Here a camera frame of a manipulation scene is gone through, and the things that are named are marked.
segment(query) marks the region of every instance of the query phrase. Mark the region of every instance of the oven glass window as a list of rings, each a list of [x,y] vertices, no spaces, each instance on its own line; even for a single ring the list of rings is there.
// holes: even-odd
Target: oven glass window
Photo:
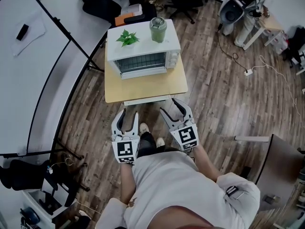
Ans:
[[[165,67],[165,52],[152,53],[114,61],[122,73],[155,67]]]

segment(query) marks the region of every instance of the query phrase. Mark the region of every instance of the dark wood tabletop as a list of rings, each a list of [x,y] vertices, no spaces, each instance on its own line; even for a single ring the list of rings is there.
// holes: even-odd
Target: dark wood tabletop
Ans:
[[[260,211],[286,205],[304,158],[304,155],[276,135],[272,135],[268,145],[265,162],[256,179],[256,185],[261,191]],[[279,200],[269,204],[265,201],[267,196],[277,196]]]

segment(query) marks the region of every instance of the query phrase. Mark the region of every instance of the white toaster oven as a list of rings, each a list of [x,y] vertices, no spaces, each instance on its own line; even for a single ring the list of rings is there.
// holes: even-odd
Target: white toaster oven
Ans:
[[[149,21],[108,30],[107,61],[122,79],[166,73],[174,68],[180,55],[180,43],[172,20],[166,20],[167,29],[162,43],[152,40]],[[122,47],[116,40],[124,30],[136,33],[139,42]]]

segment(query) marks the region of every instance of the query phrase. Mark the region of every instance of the electrical outlet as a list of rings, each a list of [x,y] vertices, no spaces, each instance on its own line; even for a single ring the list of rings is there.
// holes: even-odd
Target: electrical outlet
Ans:
[[[248,70],[248,73],[247,73],[247,71],[245,71],[245,72],[244,72],[244,75],[245,75],[245,76],[249,76],[249,75],[251,75],[252,73],[253,73],[252,70]]]

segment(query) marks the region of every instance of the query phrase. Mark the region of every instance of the oven door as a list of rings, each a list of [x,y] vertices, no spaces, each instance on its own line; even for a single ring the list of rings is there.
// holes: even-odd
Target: oven door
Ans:
[[[166,73],[166,53],[152,53],[114,61],[122,79]]]

